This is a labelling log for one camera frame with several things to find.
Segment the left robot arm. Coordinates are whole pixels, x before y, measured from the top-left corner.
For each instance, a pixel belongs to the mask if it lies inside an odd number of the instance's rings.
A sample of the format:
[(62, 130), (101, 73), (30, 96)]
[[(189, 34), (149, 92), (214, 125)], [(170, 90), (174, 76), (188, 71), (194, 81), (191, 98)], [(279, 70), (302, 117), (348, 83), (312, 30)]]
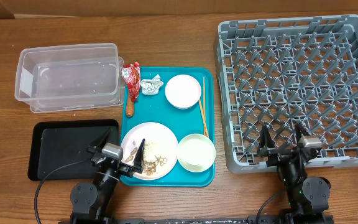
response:
[(81, 182), (72, 189), (70, 223), (113, 223), (114, 219), (106, 215), (106, 209), (121, 176), (132, 177), (143, 171), (145, 139), (140, 142), (134, 164), (129, 165), (122, 162), (123, 148), (110, 142), (111, 134), (108, 129), (87, 147), (98, 171), (92, 183)]

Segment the wooden chopstick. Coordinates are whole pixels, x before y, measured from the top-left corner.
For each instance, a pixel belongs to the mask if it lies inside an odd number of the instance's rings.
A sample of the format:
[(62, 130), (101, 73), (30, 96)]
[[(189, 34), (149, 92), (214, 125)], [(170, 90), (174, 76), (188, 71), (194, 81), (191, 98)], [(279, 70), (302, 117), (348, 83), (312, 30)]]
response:
[(198, 103), (199, 103), (199, 107), (200, 107), (201, 118), (202, 118), (202, 121), (203, 121), (203, 131), (204, 131), (204, 135), (205, 135), (207, 138), (209, 138), (208, 127), (207, 127), (207, 124), (206, 124), (206, 118), (205, 118), (205, 115), (204, 115), (203, 105), (202, 105), (200, 99), (198, 100)]
[[(205, 110), (205, 77), (203, 77), (203, 114), (204, 114), (204, 118), (205, 118), (205, 114), (206, 114), (206, 110)], [(208, 128), (206, 125), (206, 120), (204, 119), (204, 135), (208, 137)]]

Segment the pale green bowl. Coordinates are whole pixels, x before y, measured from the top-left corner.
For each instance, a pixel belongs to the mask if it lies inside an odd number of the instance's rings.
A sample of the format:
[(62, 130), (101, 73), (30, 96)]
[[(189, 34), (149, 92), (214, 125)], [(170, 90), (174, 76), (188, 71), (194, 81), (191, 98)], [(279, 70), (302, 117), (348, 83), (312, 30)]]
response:
[(208, 170), (214, 164), (216, 149), (210, 138), (202, 134), (190, 134), (178, 143), (176, 154), (184, 169), (199, 173)]

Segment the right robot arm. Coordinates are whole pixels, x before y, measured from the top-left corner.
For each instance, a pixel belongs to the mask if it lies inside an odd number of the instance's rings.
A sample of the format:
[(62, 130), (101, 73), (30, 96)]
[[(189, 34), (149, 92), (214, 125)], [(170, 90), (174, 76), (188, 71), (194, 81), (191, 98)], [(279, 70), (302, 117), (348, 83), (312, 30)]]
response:
[[(299, 123), (295, 125), (295, 136), (296, 143), (292, 147), (277, 149), (268, 127), (262, 126), (257, 154), (267, 158), (268, 167), (276, 167), (284, 189), (262, 204), (255, 217), (256, 223), (264, 220), (267, 223), (334, 223), (332, 216), (324, 214), (329, 208), (331, 183), (324, 177), (309, 177), (305, 169), (305, 163), (316, 158), (323, 143), (318, 136), (311, 135)], [(290, 207), (280, 210), (277, 216), (263, 218), (261, 213), (265, 206), (282, 193), (287, 194)]]

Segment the white paper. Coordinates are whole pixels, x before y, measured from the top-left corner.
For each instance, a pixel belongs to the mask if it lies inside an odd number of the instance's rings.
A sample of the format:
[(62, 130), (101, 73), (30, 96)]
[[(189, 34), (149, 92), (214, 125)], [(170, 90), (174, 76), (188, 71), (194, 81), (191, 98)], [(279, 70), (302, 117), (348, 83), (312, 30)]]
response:
[(160, 75), (157, 74), (152, 79), (143, 79), (140, 82), (140, 86), (143, 95), (157, 95), (159, 89), (163, 86), (163, 81), (161, 81)]

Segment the red snack wrapper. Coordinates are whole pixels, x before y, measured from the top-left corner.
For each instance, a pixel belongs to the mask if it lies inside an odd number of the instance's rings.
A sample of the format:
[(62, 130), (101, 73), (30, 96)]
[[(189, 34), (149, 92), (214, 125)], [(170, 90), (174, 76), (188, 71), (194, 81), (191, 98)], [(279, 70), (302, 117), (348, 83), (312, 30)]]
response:
[(134, 62), (124, 65), (122, 68), (122, 77), (126, 83), (131, 101), (136, 102), (140, 92), (140, 64), (138, 62)]

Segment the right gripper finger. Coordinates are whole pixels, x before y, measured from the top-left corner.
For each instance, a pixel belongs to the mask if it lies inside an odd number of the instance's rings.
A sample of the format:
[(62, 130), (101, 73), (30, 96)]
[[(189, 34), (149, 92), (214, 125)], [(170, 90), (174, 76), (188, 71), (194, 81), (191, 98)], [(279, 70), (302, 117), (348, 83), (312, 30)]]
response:
[(257, 150), (258, 156), (267, 156), (268, 151), (275, 148), (275, 144), (270, 136), (269, 129), (266, 125), (262, 126), (260, 131), (260, 141)]
[(302, 126), (301, 123), (295, 124), (295, 137), (296, 137), (296, 144), (299, 145), (300, 139), (303, 136), (309, 136), (309, 132)]

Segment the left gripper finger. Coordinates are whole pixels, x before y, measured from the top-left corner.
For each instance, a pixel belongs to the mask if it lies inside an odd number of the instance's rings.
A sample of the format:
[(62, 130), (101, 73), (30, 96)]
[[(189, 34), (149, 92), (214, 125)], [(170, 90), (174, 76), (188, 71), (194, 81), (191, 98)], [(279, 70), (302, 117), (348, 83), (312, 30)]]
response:
[(109, 139), (111, 128), (108, 128), (100, 137), (97, 137), (89, 144), (90, 149), (102, 149)]
[(133, 171), (138, 173), (138, 174), (143, 173), (144, 145), (145, 145), (145, 139), (143, 139), (141, 141), (140, 146), (138, 147), (138, 150), (137, 150), (135, 158), (134, 158)]

